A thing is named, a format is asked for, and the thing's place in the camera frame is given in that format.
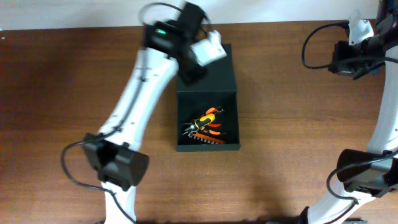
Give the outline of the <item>orange socket rail with sockets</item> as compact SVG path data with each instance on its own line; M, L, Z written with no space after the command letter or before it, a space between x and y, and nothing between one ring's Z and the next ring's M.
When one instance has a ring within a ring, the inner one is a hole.
M206 136L203 134L200 134L198 132L192 131L188 133L188 137L192 139L199 140L201 142L205 142L207 144L225 144L225 141L216 139L210 136Z

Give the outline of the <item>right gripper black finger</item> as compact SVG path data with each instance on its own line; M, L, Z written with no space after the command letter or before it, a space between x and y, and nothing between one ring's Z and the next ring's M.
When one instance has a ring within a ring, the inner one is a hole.
M346 63L345 62L332 62L328 66L328 71L337 75L345 75L347 70L346 70Z
M348 42L338 41L334 45L334 51L332 53L332 62L337 62L348 58Z

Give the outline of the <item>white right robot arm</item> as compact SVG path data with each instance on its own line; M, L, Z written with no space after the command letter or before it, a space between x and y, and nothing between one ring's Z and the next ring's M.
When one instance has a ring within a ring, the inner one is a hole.
M333 23L348 33L334 46L329 72L358 80L384 70L381 105L366 149L345 149L326 179L326 194L295 223L349 223L363 205L397 192L397 0L381 0L374 24L357 16Z

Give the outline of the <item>red handled side cutters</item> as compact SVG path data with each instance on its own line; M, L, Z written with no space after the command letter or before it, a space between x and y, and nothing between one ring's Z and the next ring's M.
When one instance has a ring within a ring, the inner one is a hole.
M214 116L214 120L208 125L211 128L220 128L221 127L221 123L217 122L216 117L218 114L221 114L224 112L224 109L221 106L216 106L216 107L211 107L209 108L205 114L209 115L212 114Z

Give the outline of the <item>orange black long-nose pliers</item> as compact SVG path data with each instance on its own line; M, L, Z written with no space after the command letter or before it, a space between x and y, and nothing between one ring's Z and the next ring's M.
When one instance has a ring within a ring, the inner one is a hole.
M212 136L222 136L227 134L225 131L221 131L221 124L216 123L216 124L208 124L206 126L202 126L196 130L192 128L187 128L185 130L184 134L194 134L194 133L200 133L200 134L206 134L206 135L212 135Z

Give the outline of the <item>yellow black stubby screwdriver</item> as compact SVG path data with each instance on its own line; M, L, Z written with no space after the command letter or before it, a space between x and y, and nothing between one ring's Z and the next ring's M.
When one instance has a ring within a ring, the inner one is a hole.
M201 118L193 120L189 126L185 129L185 131L197 131L200 128L210 124L214 120L214 116L212 114L204 115Z

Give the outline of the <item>black box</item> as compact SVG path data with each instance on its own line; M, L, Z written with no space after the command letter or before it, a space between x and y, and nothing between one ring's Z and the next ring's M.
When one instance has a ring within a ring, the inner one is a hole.
M233 68L232 45L223 44L227 56L206 66L206 76L192 86L186 86L177 78L177 151L238 151L239 120L237 106L237 83ZM218 114L222 136L210 136L225 141L225 144L207 144L184 134L185 129L194 119L201 118L211 108L221 106L224 112Z

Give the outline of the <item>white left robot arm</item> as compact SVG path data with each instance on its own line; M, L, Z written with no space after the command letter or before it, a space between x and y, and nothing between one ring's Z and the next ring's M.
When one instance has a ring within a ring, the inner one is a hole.
M176 19L147 24L142 49L131 77L108 120L97 134L87 134L79 146L96 171L105 194L104 223L136 223L136 187L149 165L140 153L152 112L169 82L179 76L191 85L206 75L206 66L225 56L220 34L209 30L196 36L207 19L204 10L187 2Z

